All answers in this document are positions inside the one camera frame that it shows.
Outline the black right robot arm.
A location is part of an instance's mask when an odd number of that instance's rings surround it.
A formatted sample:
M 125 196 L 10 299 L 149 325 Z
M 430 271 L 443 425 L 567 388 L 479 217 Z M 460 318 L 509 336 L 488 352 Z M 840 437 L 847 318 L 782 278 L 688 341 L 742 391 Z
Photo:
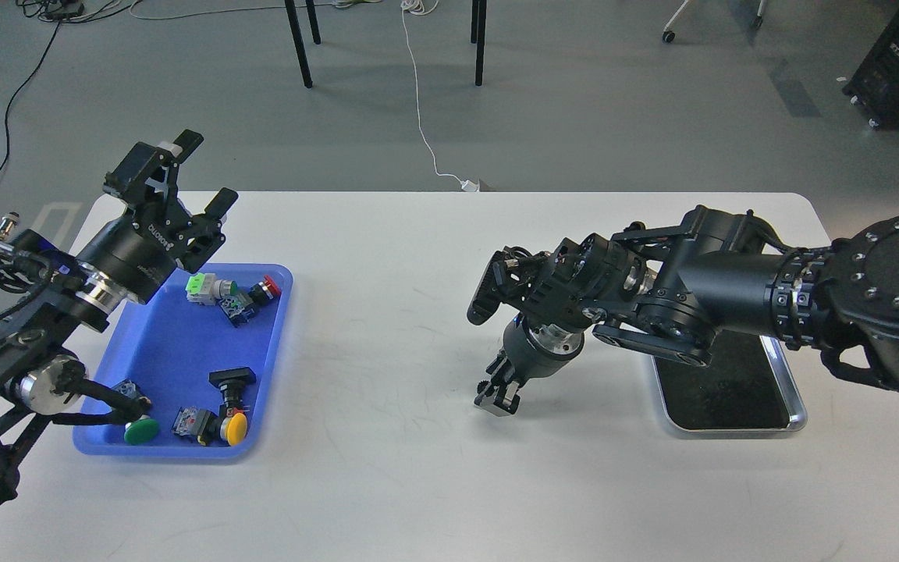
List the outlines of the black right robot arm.
M 695 367 L 710 366 L 722 331 L 769 336 L 817 349 L 837 379 L 899 392 L 899 216 L 807 248 L 753 212 L 699 205 L 677 226 L 634 222 L 535 254 L 504 247 L 467 319 L 484 324 L 502 304 L 517 313 L 474 400 L 496 415 L 517 412 L 520 388 L 577 357 L 588 330 Z

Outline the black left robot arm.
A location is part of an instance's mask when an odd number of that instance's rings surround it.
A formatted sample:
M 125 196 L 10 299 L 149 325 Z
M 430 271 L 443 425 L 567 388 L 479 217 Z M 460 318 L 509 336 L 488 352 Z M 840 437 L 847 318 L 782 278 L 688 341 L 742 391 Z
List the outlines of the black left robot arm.
M 82 325 L 103 332 L 122 301 L 146 304 L 176 270 L 195 273 L 224 244 L 222 217 L 238 194 L 222 188 L 197 214 L 178 197 L 179 165 L 203 139 L 185 130 L 170 143 L 136 144 L 105 175 L 124 212 L 77 255 L 17 232 L 15 214 L 3 218 L 0 284 L 22 299 L 0 313 L 0 505 L 16 498 L 20 463 L 50 424 L 122 425 L 146 413 L 145 398 L 89 380 L 65 342 Z

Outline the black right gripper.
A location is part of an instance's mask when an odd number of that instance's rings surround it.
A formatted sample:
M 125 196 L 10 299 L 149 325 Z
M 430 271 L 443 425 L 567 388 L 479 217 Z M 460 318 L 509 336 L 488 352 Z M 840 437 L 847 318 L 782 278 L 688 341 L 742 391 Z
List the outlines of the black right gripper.
M 499 355 L 486 369 L 488 378 L 478 382 L 474 405 L 497 410 L 498 416 L 517 413 L 521 386 L 553 375 L 577 357 L 584 345 L 584 332 L 514 318 L 504 328 Z

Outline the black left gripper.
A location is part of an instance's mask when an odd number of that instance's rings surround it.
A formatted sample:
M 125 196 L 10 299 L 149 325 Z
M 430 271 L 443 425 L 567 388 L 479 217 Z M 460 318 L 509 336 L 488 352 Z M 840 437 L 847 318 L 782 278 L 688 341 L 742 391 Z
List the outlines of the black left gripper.
M 197 215 L 177 199 L 179 165 L 203 142 L 192 130 L 158 146 L 138 142 L 104 175 L 103 191 L 124 202 L 125 210 L 104 224 L 77 260 L 139 304 L 150 301 L 176 270 L 199 271 L 226 242 L 222 221 L 238 192 L 221 188 Z

